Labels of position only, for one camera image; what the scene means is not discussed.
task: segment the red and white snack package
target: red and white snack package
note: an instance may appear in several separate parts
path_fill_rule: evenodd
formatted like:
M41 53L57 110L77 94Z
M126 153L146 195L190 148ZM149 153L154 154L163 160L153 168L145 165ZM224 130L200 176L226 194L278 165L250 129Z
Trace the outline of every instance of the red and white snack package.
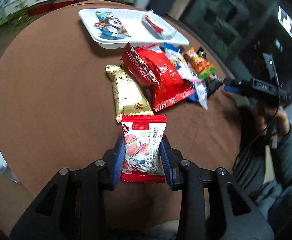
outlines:
M159 144L166 127L166 115L124 115L125 159L121 181L164 183Z
M134 49L127 44L122 61L143 86L153 86L153 109L158 112L193 93L157 44Z
M160 23L162 19L158 19L156 21L156 15L154 14L153 10L146 12L146 14L142 17L142 23L147 27L151 28L159 38L163 40L170 40L175 37L177 30L172 29L168 31L165 27Z

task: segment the person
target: person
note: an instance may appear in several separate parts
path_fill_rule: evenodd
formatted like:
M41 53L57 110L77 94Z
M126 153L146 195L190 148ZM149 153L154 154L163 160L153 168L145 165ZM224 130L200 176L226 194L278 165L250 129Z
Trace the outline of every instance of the person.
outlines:
M275 113L276 108L262 103L255 106L253 114L248 108L240 108L241 152L233 176L266 218L275 239L286 239L292 236L292 126L286 112L279 109L275 117L278 144L276 149L271 149L273 181L264 184L265 137L260 136L249 145Z

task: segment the bird illustration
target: bird illustration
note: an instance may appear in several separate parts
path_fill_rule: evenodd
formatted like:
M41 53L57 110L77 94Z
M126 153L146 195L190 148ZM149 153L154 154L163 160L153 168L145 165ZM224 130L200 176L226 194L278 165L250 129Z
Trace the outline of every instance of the bird illustration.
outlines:
M146 165L143 165L147 160L138 160L138 159L133 159L135 165L139 167L146 167Z

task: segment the metal screw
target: metal screw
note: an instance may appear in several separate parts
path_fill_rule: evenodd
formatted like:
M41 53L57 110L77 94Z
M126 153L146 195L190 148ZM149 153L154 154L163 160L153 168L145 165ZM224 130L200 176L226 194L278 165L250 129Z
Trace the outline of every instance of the metal screw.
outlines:
M98 167L102 167L104 164L105 164L105 162L103 160L97 160L95 162L95 165L98 166Z
M182 160L182 161L181 161L181 165L187 167L187 166L190 165L190 161L189 161L189 160Z
M225 168L217 168L217 172L220 174L220 175L225 175L227 173L226 169Z
M67 168L61 168L59 170L59 174L61 174L61 175L65 175L65 174L67 174L67 172L68 172L68 169Z

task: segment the black cable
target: black cable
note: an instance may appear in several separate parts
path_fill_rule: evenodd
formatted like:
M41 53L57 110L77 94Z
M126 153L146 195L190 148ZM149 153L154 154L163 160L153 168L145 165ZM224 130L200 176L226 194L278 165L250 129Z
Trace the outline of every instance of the black cable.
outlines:
M276 118L276 115L278 114L278 111L279 111L279 107L280 107L280 97L279 97L279 80L278 80L278 75L277 75L277 71L276 71L276 68L275 68L275 65L273 64L273 69L275 71L275 77L276 77L276 82L277 82L277 97L278 97L278 105L277 105L277 109L276 109L276 112L275 112L275 115L272 117L271 121L267 124L267 126L265 127L264 130L262 130L262 132L260 132L254 139L252 139L250 141L249 144L247 144L247 146L244 148L243 151L241 151L236 159L235 159L235 162L233 164L233 168L231 169L232 171L234 171L234 169L236 168L236 166L238 165L239 163L239 160L240 158L246 153L246 151L249 149L249 147L260 137L262 136L266 131L267 129L269 128L269 126L275 121L275 118Z

